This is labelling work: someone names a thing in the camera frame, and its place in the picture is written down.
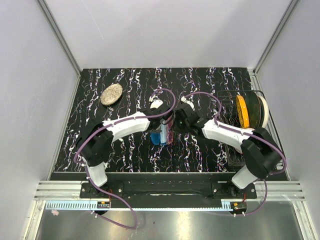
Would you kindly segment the light blue cleaning cloth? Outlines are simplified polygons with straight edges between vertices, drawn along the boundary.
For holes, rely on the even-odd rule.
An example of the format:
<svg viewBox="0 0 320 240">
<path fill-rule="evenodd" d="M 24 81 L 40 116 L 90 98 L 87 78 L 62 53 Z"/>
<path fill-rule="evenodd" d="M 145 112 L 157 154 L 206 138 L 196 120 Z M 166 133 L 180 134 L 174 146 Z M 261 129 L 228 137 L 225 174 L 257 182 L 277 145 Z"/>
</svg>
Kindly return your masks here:
<svg viewBox="0 0 320 240">
<path fill-rule="evenodd" d="M 168 137 L 168 128 L 167 125 L 161 124 L 160 126 L 160 144 L 167 145 L 167 137 Z"/>
</svg>

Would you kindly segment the blue glasses case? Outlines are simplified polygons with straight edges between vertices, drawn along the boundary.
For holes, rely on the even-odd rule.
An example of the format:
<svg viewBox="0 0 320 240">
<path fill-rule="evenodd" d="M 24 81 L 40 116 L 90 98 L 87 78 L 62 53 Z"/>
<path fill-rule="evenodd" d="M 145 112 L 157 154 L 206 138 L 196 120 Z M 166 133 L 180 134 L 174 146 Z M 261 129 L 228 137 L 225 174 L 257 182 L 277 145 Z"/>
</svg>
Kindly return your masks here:
<svg viewBox="0 0 320 240">
<path fill-rule="evenodd" d="M 160 127 L 150 133 L 150 139 L 154 145 L 170 145 L 174 139 L 172 131 L 173 120 L 167 120 Z"/>
</svg>

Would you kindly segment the red frame sunglasses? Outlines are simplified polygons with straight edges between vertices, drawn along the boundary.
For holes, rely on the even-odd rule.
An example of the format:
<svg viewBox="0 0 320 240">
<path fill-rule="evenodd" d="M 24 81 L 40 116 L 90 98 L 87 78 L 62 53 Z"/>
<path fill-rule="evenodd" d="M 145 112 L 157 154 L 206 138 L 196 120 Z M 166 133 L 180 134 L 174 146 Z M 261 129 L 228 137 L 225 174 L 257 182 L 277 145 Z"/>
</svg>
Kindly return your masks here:
<svg viewBox="0 0 320 240">
<path fill-rule="evenodd" d="M 172 131 L 173 123 L 174 123 L 173 115 L 161 123 L 161 124 L 167 125 L 167 144 L 166 145 L 169 145 L 173 142 L 173 138 L 174 138 L 174 133 Z"/>
</svg>

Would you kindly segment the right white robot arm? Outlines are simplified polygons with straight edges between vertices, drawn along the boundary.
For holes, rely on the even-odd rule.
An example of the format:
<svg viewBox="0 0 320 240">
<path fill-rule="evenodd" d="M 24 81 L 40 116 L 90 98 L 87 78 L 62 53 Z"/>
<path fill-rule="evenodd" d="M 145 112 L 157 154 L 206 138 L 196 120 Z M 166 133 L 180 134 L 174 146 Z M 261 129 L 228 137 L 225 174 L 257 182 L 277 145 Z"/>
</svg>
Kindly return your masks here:
<svg viewBox="0 0 320 240">
<path fill-rule="evenodd" d="M 181 134 L 188 133 L 219 141 L 243 155 L 245 165 L 227 185 L 228 195 L 235 199 L 244 194 L 249 184 L 258 179 L 264 180 L 273 174 L 284 156 L 265 128 L 250 130 L 231 126 L 215 118 L 199 115 L 186 102 L 180 103 L 175 109 L 173 129 Z"/>
</svg>

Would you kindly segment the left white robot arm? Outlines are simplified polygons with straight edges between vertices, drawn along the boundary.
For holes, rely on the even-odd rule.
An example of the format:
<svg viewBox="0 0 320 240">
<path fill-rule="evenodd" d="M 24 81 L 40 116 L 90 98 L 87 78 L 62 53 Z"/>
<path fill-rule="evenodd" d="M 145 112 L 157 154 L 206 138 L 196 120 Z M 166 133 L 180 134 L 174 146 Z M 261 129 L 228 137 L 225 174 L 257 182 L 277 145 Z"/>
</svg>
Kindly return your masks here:
<svg viewBox="0 0 320 240">
<path fill-rule="evenodd" d="M 93 182 L 90 192 L 97 198 L 108 193 L 104 162 L 109 158 L 111 144 L 128 135 L 154 132 L 174 114 L 172 107 L 161 103 L 136 113 L 104 122 L 93 120 L 78 136 L 74 161 L 85 165 L 88 178 Z"/>
</svg>

